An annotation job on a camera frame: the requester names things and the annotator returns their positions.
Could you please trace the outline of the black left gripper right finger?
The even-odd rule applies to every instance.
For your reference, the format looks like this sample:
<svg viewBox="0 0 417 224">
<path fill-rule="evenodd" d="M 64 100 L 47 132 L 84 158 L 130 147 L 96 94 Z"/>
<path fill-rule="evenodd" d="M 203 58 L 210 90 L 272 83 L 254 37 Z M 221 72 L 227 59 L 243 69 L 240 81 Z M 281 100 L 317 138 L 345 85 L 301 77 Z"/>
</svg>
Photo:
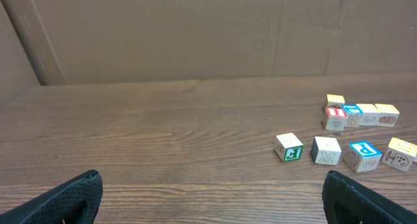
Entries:
<svg viewBox="0 0 417 224">
<path fill-rule="evenodd" d="M 338 171 L 329 171 L 322 191 L 328 224 L 416 224 L 416 214 Z"/>
</svg>

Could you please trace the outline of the yellow mushroom wooden block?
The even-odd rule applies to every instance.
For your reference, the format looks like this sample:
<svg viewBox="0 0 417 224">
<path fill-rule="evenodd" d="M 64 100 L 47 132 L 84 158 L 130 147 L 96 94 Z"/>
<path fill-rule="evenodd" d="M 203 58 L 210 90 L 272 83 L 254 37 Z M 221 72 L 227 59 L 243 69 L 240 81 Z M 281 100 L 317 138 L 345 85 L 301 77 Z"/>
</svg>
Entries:
<svg viewBox="0 0 417 224">
<path fill-rule="evenodd" d="M 416 145 L 393 137 L 381 158 L 381 162 L 394 169 L 407 172 L 415 159 Z"/>
</svg>

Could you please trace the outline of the green letter wooden block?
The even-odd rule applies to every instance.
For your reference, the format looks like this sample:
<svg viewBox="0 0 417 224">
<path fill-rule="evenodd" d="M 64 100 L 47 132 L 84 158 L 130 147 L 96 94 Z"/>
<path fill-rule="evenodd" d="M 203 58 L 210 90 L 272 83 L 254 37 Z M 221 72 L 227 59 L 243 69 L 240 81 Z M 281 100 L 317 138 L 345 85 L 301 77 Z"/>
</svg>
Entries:
<svg viewBox="0 0 417 224">
<path fill-rule="evenodd" d="M 274 150 L 282 162 L 299 160 L 302 156 L 303 144 L 294 133 L 277 135 Z"/>
</svg>

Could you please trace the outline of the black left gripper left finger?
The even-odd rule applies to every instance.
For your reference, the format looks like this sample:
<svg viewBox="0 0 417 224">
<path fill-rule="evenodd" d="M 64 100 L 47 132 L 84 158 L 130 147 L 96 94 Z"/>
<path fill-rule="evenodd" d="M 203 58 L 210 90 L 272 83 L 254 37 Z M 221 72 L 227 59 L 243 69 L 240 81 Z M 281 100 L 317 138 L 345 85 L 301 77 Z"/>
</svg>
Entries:
<svg viewBox="0 0 417 224">
<path fill-rule="evenodd" d="M 102 195 L 102 177 L 92 169 L 1 214 L 1 223 L 90 224 L 98 213 Z"/>
</svg>

